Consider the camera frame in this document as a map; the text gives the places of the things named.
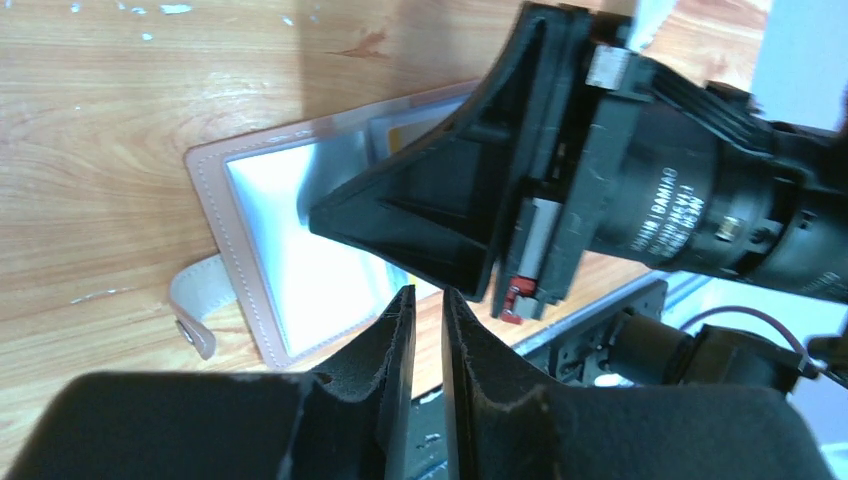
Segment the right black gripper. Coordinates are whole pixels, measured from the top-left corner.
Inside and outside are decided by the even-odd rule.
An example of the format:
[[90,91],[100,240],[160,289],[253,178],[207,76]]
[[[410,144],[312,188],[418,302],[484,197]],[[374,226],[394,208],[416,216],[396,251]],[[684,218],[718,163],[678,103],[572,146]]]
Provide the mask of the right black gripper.
[[539,317],[585,251],[845,302],[846,139],[755,117],[627,50],[628,25],[523,13],[492,71],[530,89],[492,315]]

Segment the pink leather card holder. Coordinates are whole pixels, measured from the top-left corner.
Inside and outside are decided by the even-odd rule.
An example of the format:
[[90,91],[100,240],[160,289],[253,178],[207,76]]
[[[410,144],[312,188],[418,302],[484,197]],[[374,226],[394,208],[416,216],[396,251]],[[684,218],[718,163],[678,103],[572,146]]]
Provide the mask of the pink leather card holder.
[[435,287],[372,254],[309,231],[311,206],[451,114],[471,81],[190,149],[184,158],[215,255],[169,286],[176,325],[203,359],[208,317],[237,303],[262,360],[290,366],[377,316],[404,285]]

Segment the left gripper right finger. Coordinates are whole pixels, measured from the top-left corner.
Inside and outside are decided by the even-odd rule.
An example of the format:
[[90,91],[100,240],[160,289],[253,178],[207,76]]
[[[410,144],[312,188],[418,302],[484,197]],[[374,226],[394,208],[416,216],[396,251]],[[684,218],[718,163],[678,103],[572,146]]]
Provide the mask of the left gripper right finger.
[[443,295],[454,479],[828,479],[806,422],[770,388],[572,387]]

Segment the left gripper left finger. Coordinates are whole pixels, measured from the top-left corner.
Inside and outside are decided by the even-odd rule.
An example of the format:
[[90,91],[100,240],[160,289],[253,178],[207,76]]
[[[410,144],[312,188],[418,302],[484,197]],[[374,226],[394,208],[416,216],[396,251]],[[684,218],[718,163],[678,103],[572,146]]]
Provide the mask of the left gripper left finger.
[[399,479],[416,291],[301,373],[98,372],[49,404],[12,479]]

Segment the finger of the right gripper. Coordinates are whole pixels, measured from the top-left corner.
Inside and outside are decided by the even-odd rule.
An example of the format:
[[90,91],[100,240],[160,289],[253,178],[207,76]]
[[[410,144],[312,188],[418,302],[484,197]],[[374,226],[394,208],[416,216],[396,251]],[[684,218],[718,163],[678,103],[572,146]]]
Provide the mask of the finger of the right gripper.
[[310,230],[481,299],[522,189],[556,151],[592,21],[581,7],[524,4],[467,100],[318,201]]

